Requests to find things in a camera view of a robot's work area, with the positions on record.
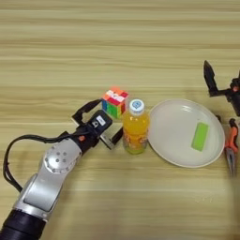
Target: rubik's cube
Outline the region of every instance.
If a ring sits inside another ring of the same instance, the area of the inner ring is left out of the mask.
[[[102,98],[102,109],[109,115],[120,118],[128,104],[128,93],[112,87]]]

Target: paper plate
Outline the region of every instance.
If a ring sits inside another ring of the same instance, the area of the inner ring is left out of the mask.
[[[180,167],[206,166],[221,155],[225,134],[218,119],[204,106],[184,99],[159,103],[150,113],[148,141],[167,161]],[[198,123],[209,126],[204,148],[191,147]]]

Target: bottle cap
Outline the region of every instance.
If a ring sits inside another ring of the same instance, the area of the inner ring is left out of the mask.
[[[132,115],[139,116],[144,112],[144,103],[140,99],[130,101],[129,111]]]

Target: pliers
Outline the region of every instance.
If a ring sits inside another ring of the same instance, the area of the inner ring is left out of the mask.
[[[236,176],[236,154],[238,152],[238,146],[236,143],[237,136],[238,136],[238,126],[235,123],[235,119],[231,118],[229,121],[231,131],[230,137],[225,142],[225,154],[228,160],[230,176]]]

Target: plastic bottle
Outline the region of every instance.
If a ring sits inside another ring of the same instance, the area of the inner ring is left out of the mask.
[[[134,99],[129,110],[123,115],[124,146],[130,154],[140,154],[147,145],[149,115],[144,111],[144,103]]]

